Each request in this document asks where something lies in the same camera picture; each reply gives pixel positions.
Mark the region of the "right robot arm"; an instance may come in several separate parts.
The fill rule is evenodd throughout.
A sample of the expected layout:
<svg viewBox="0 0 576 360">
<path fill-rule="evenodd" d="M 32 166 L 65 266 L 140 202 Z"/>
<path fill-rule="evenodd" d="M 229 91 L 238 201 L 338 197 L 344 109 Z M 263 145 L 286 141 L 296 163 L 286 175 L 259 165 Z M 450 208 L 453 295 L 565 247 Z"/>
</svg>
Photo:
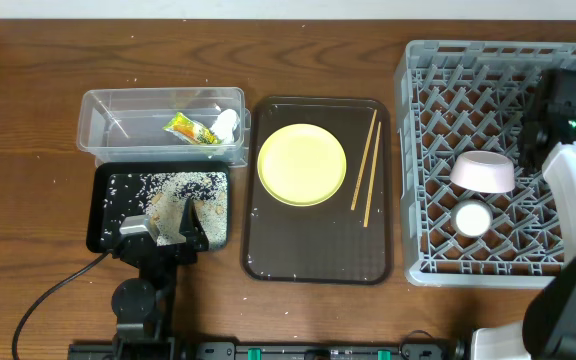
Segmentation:
<svg viewBox="0 0 576 360">
<path fill-rule="evenodd" d="M 566 264 L 521 321 L 475 331 L 468 356 L 576 359 L 576 71 L 543 71 L 522 125 L 519 163 L 540 171 L 551 190 Z"/>
</svg>

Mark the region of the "white paper cup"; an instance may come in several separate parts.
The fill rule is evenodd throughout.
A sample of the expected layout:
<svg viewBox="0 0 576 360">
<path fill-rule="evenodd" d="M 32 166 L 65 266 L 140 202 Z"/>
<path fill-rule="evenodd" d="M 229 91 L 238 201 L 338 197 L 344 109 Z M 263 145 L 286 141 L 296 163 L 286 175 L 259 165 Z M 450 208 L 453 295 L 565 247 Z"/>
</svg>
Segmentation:
<svg viewBox="0 0 576 360">
<path fill-rule="evenodd" d="M 490 207 L 479 200 L 459 202 L 450 213 L 453 229 L 465 237 L 478 237 L 491 227 L 493 220 Z"/>
</svg>

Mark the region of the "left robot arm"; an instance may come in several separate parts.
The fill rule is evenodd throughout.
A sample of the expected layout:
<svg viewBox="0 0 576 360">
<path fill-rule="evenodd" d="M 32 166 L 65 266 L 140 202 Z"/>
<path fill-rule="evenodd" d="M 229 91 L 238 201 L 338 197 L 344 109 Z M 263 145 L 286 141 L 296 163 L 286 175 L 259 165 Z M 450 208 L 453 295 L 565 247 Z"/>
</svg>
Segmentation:
<svg viewBox="0 0 576 360">
<path fill-rule="evenodd" d="M 172 334 L 177 268 L 197 262 L 209 249 L 195 203 L 185 203 L 178 233 L 183 243 L 159 246 L 159 230 L 147 215 L 126 218 L 119 228 L 113 257 L 139 270 L 137 278 L 122 282 L 111 299 L 117 317 L 114 359 L 178 359 Z"/>
</svg>

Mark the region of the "yellow round plate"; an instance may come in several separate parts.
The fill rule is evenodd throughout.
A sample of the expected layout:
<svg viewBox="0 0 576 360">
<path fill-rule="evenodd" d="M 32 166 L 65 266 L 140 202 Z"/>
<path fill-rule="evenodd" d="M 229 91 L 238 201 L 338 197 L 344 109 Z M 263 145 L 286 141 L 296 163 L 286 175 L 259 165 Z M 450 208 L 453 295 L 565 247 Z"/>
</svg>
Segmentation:
<svg viewBox="0 0 576 360">
<path fill-rule="evenodd" d="M 277 201 L 309 207 L 331 198 L 344 182 L 345 151 L 328 130 L 291 124 L 272 133 L 257 154 L 257 174 Z"/>
</svg>

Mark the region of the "green snack wrapper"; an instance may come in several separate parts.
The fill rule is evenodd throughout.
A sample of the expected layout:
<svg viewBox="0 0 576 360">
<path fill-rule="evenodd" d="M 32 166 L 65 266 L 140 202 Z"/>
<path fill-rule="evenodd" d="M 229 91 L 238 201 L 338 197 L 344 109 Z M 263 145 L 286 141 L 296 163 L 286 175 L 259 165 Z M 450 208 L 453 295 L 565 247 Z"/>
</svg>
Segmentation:
<svg viewBox="0 0 576 360">
<path fill-rule="evenodd" d="M 215 145 L 220 140 L 205 125 L 196 122 L 181 112 L 163 127 L 163 130 L 195 145 Z"/>
</svg>

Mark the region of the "pink bowl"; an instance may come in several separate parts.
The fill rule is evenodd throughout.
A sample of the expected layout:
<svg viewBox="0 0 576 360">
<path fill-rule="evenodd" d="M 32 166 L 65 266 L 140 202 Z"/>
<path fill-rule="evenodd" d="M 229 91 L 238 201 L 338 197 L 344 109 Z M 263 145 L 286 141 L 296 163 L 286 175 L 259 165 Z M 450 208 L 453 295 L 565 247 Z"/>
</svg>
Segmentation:
<svg viewBox="0 0 576 360">
<path fill-rule="evenodd" d="M 450 181 L 466 190 L 480 193 L 506 193 L 515 188 L 513 162 L 489 151 L 460 154 L 450 173 Z"/>
</svg>

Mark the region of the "white napkin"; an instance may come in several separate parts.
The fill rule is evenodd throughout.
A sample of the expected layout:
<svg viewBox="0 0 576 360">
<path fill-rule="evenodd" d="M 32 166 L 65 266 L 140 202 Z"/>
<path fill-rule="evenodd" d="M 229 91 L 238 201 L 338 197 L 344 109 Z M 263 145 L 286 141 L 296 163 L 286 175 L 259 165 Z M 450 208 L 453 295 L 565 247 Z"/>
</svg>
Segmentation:
<svg viewBox="0 0 576 360">
<path fill-rule="evenodd" d="M 233 109 L 222 111 L 210 127 L 212 134 L 222 144 L 234 142 L 234 131 L 239 125 L 240 119 L 237 112 Z"/>
</svg>

